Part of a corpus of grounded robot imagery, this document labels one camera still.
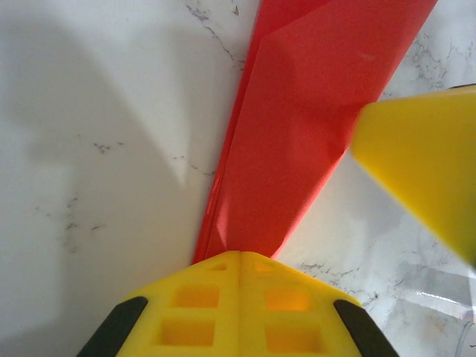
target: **yellow plastic object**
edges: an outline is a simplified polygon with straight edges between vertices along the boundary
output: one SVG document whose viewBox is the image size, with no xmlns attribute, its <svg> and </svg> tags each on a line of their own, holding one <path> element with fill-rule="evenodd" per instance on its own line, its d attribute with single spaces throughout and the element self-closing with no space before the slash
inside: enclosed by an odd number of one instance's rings
<svg viewBox="0 0 476 357">
<path fill-rule="evenodd" d="M 349 295 L 250 252 L 229 251 L 146 286 L 118 357 L 358 357 L 332 303 Z"/>
<path fill-rule="evenodd" d="M 476 86 L 366 106 L 351 151 L 410 212 L 476 265 Z"/>
</svg>

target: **red tissue paper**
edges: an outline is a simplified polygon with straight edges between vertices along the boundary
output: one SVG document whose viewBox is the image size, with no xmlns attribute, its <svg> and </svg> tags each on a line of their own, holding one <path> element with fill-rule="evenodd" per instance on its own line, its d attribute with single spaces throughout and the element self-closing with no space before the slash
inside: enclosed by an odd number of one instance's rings
<svg viewBox="0 0 476 357">
<path fill-rule="evenodd" d="M 436 0 L 262 0 L 193 262 L 273 257 Z"/>
</svg>

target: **marble countertop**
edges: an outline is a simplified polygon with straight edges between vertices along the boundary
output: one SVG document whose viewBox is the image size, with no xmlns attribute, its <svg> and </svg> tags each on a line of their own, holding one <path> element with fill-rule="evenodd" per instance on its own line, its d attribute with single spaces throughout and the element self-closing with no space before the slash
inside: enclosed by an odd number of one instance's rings
<svg viewBox="0 0 476 357">
<path fill-rule="evenodd" d="M 1 356 L 73 356 L 190 263 L 258 4 L 2 2 Z M 382 98 L 476 82 L 475 33 L 474 0 L 440 0 Z M 474 318 L 473 273 L 348 155 L 278 259 L 401 356 L 453 356 Z"/>
</svg>

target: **square recess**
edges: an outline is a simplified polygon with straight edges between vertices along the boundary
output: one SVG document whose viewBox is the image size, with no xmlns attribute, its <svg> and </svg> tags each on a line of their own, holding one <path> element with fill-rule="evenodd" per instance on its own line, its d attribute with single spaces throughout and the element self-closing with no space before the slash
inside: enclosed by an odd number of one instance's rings
<svg viewBox="0 0 476 357">
<path fill-rule="evenodd" d="M 215 321 L 165 318 L 158 343 L 167 346 L 212 346 Z"/>
<path fill-rule="evenodd" d="M 309 311 L 312 299 L 299 286 L 272 286 L 265 290 L 265 306 L 268 310 Z"/>
<path fill-rule="evenodd" d="M 219 296 L 216 285 L 190 284 L 177 289 L 172 306 L 214 309 L 218 307 Z"/>
<path fill-rule="evenodd" d="M 266 347 L 273 353 L 325 353 L 319 329 L 305 324 L 265 325 Z"/>
</svg>

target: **black rubber edge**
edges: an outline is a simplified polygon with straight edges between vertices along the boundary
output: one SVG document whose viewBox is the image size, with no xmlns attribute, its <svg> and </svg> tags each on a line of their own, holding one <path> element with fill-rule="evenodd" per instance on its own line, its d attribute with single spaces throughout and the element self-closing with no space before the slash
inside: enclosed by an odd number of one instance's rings
<svg viewBox="0 0 476 357">
<path fill-rule="evenodd" d="M 461 86 L 454 86 L 454 87 L 450 87 L 450 88 L 448 88 L 448 89 L 463 88 L 463 87 L 471 87 L 471 86 L 476 86 L 476 83 L 462 84 Z"/>
<path fill-rule="evenodd" d="M 399 357 L 364 309 L 345 300 L 334 301 L 334 307 L 362 357 Z"/>
<path fill-rule="evenodd" d="M 84 345 L 77 357 L 115 357 L 147 305 L 143 296 L 117 305 Z"/>
</svg>

